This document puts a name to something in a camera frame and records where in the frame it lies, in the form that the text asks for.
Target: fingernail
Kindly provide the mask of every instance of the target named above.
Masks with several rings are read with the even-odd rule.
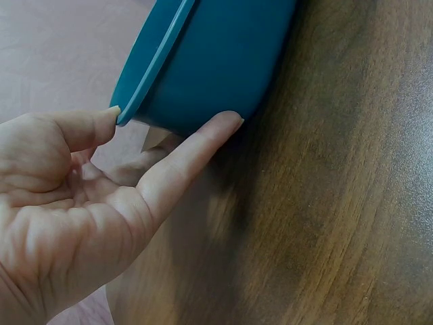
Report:
[[[245,120],[243,118],[241,118],[239,123],[236,125],[236,128],[233,131],[233,134],[235,134],[237,132],[237,130],[239,130],[241,128],[241,126],[244,124],[244,122],[245,122]]]
[[[116,116],[119,116],[120,115],[120,113],[122,112],[122,110],[120,109],[120,107],[119,106],[113,106],[113,107],[110,107],[110,108],[108,108],[107,109],[107,112],[112,112],[113,114],[115,114]]]

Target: container lid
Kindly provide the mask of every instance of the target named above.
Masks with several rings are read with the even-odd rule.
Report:
[[[129,54],[110,106],[122,112],[117,125],[126,125],[139,109],[173,48],[195,0],[157,0]]]

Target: teal plastic container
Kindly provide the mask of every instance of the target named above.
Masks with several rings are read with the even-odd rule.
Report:
[[[180,135],[215,114],[247,119],[272,79],[295,0],[157,0],[114,90],[131,119]]]

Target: table surface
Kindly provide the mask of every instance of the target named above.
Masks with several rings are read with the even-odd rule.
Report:
[[[109,285],[115,324],[432,324],[432,31],[433,1],[305,1],[267,107]]]

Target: pinkish floor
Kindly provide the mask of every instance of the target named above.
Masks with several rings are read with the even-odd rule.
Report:
[[[0,123],[26,112],[108,107],[122,65],[155,0],[1,0]],[[107,169],[140,152],[130,124],[97,151]],[[50,325],[112,324],[105,288]]]

